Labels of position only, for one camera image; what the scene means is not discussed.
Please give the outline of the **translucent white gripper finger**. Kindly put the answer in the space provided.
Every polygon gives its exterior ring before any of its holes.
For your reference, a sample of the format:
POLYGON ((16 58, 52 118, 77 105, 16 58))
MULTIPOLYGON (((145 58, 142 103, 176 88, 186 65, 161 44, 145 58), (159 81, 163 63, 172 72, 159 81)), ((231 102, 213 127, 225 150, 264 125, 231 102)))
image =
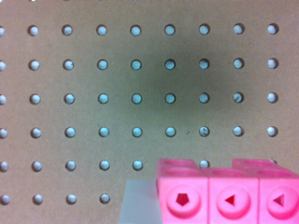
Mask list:
POLYGON ((119 224, 163 224, 154 180, 127 181, 119 224))

